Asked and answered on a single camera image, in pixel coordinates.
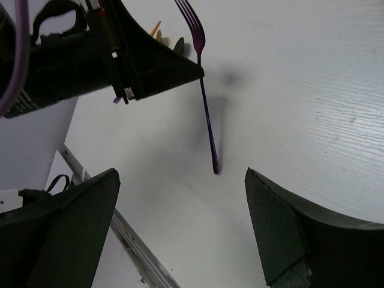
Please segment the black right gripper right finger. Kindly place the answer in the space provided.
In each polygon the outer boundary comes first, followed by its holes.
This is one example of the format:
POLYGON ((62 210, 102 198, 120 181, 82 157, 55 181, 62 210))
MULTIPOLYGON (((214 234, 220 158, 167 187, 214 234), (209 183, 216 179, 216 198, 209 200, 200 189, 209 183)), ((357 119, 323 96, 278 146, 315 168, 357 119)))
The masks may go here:
POLYGON ((382 287, 383 225, 298 196, 248 169, 245 190, 268 287, 382 287))

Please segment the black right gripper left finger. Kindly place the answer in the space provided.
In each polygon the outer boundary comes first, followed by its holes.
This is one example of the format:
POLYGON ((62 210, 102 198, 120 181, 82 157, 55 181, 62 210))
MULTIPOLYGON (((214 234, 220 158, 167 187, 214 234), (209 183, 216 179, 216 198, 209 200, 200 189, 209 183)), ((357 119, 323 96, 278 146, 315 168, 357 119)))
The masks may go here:
POLYGON ((1 214, 1 287, 91 287, 120 188, 111 168, 1 214))

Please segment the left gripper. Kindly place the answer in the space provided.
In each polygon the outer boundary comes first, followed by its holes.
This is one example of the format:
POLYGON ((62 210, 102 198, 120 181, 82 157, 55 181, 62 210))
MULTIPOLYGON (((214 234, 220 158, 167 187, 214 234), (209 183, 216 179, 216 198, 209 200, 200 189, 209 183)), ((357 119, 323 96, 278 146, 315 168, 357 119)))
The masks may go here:
POLYGON ((203 68, 152 38, 122 1, 49 1, 32 27, 29 98, 55 104, 111 86, 127 102, 204 76, 203 68), (40 35, 45 20, 73 11, 72 28, 40 35))

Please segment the wooden yellow spoon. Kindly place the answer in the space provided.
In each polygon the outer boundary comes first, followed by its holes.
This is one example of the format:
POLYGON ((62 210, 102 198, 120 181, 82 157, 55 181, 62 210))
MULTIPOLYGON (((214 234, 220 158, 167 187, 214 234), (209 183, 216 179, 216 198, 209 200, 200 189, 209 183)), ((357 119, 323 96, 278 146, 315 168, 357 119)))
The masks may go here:
POLYGON ((152 31, 149 33, 151 37, 153 37, 155 35, 155 33, 157 32, 159 26, 161 24, 161 21, 159 20, 156 25, 154 26, 154 28, 152 29, 152 31))

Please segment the purple iridescent fork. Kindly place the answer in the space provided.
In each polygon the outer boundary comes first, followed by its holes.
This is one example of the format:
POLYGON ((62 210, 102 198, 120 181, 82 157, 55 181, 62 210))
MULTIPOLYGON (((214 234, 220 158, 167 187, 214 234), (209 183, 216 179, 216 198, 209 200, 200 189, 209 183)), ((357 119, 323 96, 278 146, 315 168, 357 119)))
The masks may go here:
MULTIPOLYGON (((193 47, 197 55, 197 64, 199 66, 202 65, 202 52, 205 48, 206 44, 206 38, 205 38, 205 32, 203 25, 198 18, 196 12, 192 8, 191 4, 188 1, 175 1, 176 5, 178 6, 182 16, 184 17, 193 40, 193 47)), ((199 79, 200 82, 200 88, 202 92, 202 98, 203 98, 203 105, 205 110, 205 117, 206 117, 206 124, 208 129, 208 135, 209 135, 209 145, 211 149, 211 157, 212 157, 212 169, 216 175, 220 172, 219 167, 219 161, 217 156, 217 150, 215 146, 214 141, 214 134, 212 131, 212 125, 211 125, 211 119, 209 114, 209 107, 208 107, 208 101, 206 97, 206 91, 205 91, 205 84, 203 81, 203 78, 199 79)))

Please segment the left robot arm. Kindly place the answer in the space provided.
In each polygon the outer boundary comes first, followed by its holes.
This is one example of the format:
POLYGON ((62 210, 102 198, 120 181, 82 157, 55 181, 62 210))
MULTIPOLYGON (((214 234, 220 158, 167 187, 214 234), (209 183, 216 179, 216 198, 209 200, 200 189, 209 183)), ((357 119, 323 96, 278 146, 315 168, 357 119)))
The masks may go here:
POLYGON ((112 87, 141 100, 201 79, 203 68, 150 36, 121 1, 48 1, 29 21, 1 10, 1 116, 15 118, 112 87))

